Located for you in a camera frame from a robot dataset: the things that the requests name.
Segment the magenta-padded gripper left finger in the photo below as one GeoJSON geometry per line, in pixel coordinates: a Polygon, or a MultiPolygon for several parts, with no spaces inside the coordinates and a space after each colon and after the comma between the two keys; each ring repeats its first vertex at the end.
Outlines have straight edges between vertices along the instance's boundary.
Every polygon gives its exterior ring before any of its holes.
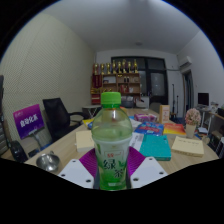
{"type": "Polygon", "coordinates": [[[99,171],[95,149],[80,159],[70,160],[58,176],[84,188],[98,189],[99,171]]]}

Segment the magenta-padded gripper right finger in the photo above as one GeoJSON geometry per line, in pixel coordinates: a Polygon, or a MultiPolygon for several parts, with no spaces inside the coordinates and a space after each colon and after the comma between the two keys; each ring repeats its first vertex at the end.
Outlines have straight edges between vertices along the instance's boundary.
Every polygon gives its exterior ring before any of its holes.
{"type": "Polygon", "coordinates": [[[167,176],[154,157],[145,157],[133,147],[127,158],[127,188],[143,187],[167,176]]]}

